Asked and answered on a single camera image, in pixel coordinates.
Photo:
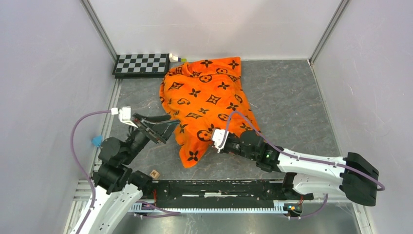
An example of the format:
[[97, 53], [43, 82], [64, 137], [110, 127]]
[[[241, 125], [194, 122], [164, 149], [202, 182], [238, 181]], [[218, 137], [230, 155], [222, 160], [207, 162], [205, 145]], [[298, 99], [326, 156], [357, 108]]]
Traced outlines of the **orange patterned pillowcase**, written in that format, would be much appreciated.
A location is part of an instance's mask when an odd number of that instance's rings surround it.
[[241, 83], [240, 57], [186, 62], [164, 76], [159, 98], [165, 112], [180, 120], [175, 139], [185, 168], [196, 165], [212, 145], [214, 129], [236, 136], [260, 129]]

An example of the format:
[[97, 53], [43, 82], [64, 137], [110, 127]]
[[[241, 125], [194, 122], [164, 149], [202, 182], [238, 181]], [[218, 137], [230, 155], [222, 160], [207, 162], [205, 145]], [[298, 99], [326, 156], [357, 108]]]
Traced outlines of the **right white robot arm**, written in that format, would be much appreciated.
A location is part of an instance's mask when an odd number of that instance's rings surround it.
[[330, 194], [353, 203], [373, 207], [379, 189], [379, 171], [363, 156], [316, 156], [271, 146], [254, 131], [240, 136], [216, 129], [211, 140], [219, 153], [235, 154], [256, 162], [266, 172], [285, 173], [282, 195], [294, 199], [300, 195]]

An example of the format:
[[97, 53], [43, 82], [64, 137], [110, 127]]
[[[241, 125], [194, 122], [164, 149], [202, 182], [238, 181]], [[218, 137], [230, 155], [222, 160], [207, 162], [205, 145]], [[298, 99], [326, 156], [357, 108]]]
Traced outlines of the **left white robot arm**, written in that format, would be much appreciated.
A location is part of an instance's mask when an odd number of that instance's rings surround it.
[[124, 141], [115, 137], [101, 141], [98, 155], [101, 165], [92, 175], [80, 168], [92, 194], [88, 206], [72, 229], [74, 234], [109, 234], [133, 203], [152, 195], [153, 185], [147, 182], [151, 177], [139, 171], [133, 172], [128, 165], [149, 142], [166, 143], [180, 123], [180, 120], [169, 115], [132, 115], [128, 107], [112, 108], [103, 113], [117, 116], [131, 132]]

